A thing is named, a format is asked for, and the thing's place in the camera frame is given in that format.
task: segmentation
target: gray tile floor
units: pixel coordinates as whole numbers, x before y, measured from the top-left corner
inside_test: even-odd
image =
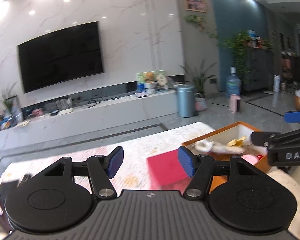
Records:
[[[244,121],[262,131],[286,133],[300,129],[300,124],[287,124],[282,117],[286,111],[294,110],[293,97],[293,90],[286,91],[279,95],[277,107],[273,107],[272,95],[259,92],[251,94],[249,97],[243,96],[241,113],[232,114],[227,107],[229,100],[223,95],[217,95],[207,99],[207,110],[191,118],[182,118],[178,114],[171,114],[31,147],[2,151],[0,152],[0,176],[13,162],[66,155],[74,151],[140,138],[194,122],[203,122],[214,129],[219,129],[233,122]]]

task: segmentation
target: round black disc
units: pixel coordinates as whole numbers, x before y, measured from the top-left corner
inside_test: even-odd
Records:
[[[246,233],[287,229],[297,210],[290,191],[269,177],[255,175],[236,178],[215,188],[209,206],[226,226]]]
[[[31,179],[9,194],[5,202],[11,225],[32,233],[70,228],[82,221],[92,206],[88,190],[61,177]]]

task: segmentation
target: television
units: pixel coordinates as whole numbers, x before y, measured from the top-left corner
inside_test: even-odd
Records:
[[[98,22],[47,33],[18,45],[25,93],[103,73]]]

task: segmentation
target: green plant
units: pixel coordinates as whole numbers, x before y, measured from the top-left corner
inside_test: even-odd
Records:
[[[267,47],[268,50],[272,50],[272,43],[268,39],[263,39],[263,46]]]
[[[234,66],[236,74],[243,84],[249,83],[249,69],[247,68],[247,47],[251,41],[250,36],[246,31],[240,31],[232,37],[232,39],[224,40],[221,46],[232,49],[234,56]]]
[[[207,76],[208,70],[211,69],[215,64],[216,64],[216,62],[211,64],[209,67],[207,67],[207,69],[204,69],[205,59],[203,59],[202,62],[201,62],[200,67],[196,68],[194,70],[191,69],[187,64],[185,64],[185,66],[181,66],[181,65],[179,65],[179,66],[189,76],[189,78],[191,79],[192,84],[197,89],[197,93],[201,93],[202,95],[204,95],[204,84],[205,84],[205,82],[208,79],[216,76],[216,75]]]
[[[10,89],[7,88],[6,90],[3,90],[2,99],[0,99],[0,103],[4,105],[9,114],[12,114],[13,98],[15,97],[15,95],[12,95],[11,93],[15,85],[16,82],[11,86]]]
[[[199,28],[200,31],[209,28],[206,21],[202,16],[197,15],[188,15],[183,17],[187,23],[193,24],[195,28]],[[211,39],[218,39],[218,35],[215,34],[215,31],[206,31],[205,32]]]

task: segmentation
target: light blue trash can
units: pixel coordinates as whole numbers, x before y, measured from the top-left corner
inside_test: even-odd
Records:
[[[194,85],[178,85],[177,95],[179,116],[194,116]]]

